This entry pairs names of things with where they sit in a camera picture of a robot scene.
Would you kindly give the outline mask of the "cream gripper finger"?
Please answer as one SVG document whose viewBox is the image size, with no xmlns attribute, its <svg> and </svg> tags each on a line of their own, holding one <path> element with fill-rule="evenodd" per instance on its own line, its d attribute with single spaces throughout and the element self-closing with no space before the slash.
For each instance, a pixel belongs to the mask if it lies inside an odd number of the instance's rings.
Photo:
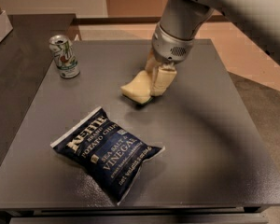
<svg viewBox="0 0 280 224">
<path fill-rule="evenodd" d="M 147 56 L 147 62 L 145 65 L 145 70 L 148 73 L 153 73 L 155 69 L 159 66 L 158 61 L 155 58 L 153 50 L 151 50 Z"/>
<path fill-rule="evenodd" d="M 152 72 L 150 94 L 152 96 L 162 96 L 171 85 L 176 75 L 177 72 L 172 63 L 155 67 Z"/>
</svg>

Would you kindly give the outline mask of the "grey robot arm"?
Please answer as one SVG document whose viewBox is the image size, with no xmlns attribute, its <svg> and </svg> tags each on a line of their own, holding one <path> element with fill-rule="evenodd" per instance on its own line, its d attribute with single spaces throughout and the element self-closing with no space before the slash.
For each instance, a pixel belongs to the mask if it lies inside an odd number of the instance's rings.
<svg viewBox="0 0 280 224">
<path fill-rule="evenodd" d="M 228 71 L 280 90 L 280 0 L 168 0 L 146 70 L 185 61 L 213 11 L 231 25 L 202 34 L 212 37 Z"/>
</svg>

